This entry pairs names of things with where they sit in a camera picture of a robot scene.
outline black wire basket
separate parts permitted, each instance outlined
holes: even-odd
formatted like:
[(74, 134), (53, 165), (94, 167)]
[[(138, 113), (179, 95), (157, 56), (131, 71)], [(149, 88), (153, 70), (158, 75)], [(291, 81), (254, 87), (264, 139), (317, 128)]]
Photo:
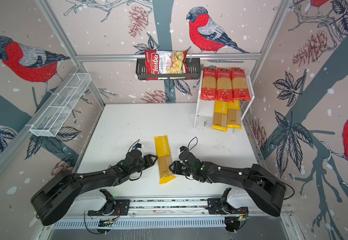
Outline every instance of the black wire basket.
[(145, 65), (145, 59), (144, 58), (138, 58), (137, 59), (137, 66), (135, 69), (135, 73), (137, 74), (137, 77), (139, 80), (146, 80), (147, 78), (163, 78), (159, 80), (165, 80), (170, 78), (176, 78), (176, 79), (199, 79), (200, 78), (200, 60), (199, 58), (185, 58), (185, 64), (187, 66), (187, 69), (189, 70), (189, 73), (178, 73), (178, 74), (146, 74), (146, 65)]

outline white dot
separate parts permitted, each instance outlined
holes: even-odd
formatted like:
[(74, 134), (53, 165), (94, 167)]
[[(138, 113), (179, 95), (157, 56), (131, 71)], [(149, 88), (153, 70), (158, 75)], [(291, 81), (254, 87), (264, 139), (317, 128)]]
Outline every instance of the white dot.
[(6, 194), (14, 194), (17, 190), (17, 187), (14, 186), (14, 187), (11, 187), (9, 188), (9, 190), (6, 192)]

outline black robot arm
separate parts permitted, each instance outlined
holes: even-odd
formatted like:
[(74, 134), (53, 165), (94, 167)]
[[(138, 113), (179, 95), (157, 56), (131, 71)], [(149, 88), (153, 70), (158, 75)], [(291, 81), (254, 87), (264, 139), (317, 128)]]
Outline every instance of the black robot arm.
[(181, 151), (180, 160), (169, 167), (174, 174), (191, 174), (200, 182), (220, 182), (242, 188), (262, 211), (275, 217), (280, 215), (286, 186), (262, 166), (223, 167), (212, 162), (201, 162), (186, 147), (181, 147)]
[(157, 156), (148, 154), (142, 157), (141, 151), (133, 149), (117, 165), (102, 171), (72, 174), (63, 170), (32, 197), (31, 203), (42, 224), (51, 225), (66, 214), (78, 195), (101, 187), (120, 185), (131, 174), (153, 166), (156, 160)]

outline black cable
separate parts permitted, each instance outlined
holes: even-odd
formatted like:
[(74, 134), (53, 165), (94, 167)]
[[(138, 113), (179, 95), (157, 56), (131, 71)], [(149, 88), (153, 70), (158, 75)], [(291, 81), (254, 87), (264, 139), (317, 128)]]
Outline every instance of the black cable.
[(100, 233), (94, 233), (94, 232), (90, 231), (90, 230), (87, 228), (87, 226), (86, 226), (86, 221), (85, 221), (85, 212), (84, 212), (84, 224), (85, 224), (86, 230), (87, 230), (89, 233), (92, 233), (92, 234), (95, 234), (95, 235), (101, 235)]

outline white table surface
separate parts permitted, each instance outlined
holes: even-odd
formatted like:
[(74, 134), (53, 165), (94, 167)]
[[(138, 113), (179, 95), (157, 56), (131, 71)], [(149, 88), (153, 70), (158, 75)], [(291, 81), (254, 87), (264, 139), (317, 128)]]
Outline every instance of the white table surface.
[[(108, 104), (99, 119), (79, 173), (106, 169), (124, 159), (129, 147), (138, 139), (144, 154), (156, 155), (154, 137), (167, 135), (172, 161), (178, 160), (178, 149), (193, 137), (198, 144), (191, 152), (200, 161), (211, 161), (226, 167), (251, 167), (256, 164), (247, 134), (212, 130), (212, 118), (199, 117), (193, 128), (196, 103)], [(158, 163), (142, 172), (136, 181), (107, 189), (116, 197), (210, 196), (220, 195), (230, 185), (200, 183), (178, 175), (159, 185)]]

